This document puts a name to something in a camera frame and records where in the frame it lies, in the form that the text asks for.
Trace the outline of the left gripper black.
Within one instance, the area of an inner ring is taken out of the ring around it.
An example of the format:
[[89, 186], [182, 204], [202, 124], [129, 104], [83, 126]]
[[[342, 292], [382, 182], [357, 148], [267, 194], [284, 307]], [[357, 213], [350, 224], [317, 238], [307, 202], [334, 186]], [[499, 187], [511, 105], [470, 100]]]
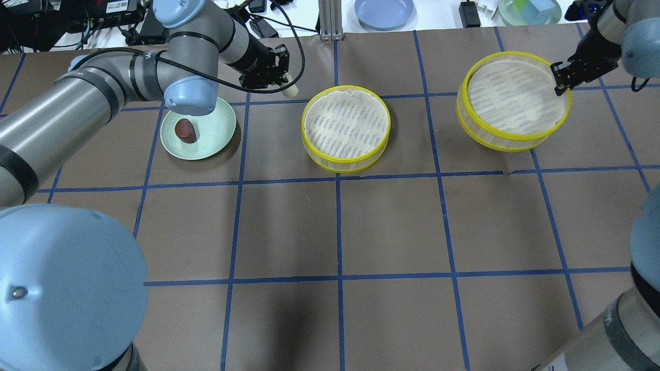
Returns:
[[245, 89], [266, 89], [280, 86], [289, 71], [290, 53], [285, 45], [275, 48], [262, 44], [249, 44], [243, 61], [240, 84]]

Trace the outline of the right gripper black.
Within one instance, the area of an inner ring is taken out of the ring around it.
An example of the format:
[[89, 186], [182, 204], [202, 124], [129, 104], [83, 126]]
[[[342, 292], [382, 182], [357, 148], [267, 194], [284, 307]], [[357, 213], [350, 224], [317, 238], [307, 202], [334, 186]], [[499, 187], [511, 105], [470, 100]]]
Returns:
[[567, 61], [551, 64], [556, 96], [569, 89], [592, 82], [618, 67], [621, 45], [606, 39], [598, 28], [592, 28], [580, 40], [575, 53]]

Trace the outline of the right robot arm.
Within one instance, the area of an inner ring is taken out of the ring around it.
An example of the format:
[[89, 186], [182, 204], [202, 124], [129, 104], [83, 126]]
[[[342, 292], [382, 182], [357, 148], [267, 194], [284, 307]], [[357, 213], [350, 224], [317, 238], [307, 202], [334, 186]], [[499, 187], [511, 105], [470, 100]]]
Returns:
[[[620, 63], [637, 92], [658, 77], [658, 1], [576, 1], [566, 19], [591, 30], [575, 54], [551, 65], [557, 96], [596, 80]], [[652, 190], [629, 237], [633, 285], [536, 370], [658, 370], [658, 188]]]

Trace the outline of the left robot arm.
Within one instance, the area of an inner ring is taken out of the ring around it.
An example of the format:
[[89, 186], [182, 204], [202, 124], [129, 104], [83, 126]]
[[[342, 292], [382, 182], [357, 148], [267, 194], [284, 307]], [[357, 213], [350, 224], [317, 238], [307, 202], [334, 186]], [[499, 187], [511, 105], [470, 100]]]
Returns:
[[127, 103], [216, 108], [219, 63], [238, 89], [295, 94], [287, 50], [262, 45], [212, 1], [154, 1], [168, 49], [78, 57], [45, 93], [2, 119], [2, 370], [144, 370], [146, 263], [133, 233], [95, 210], [29, 204]]

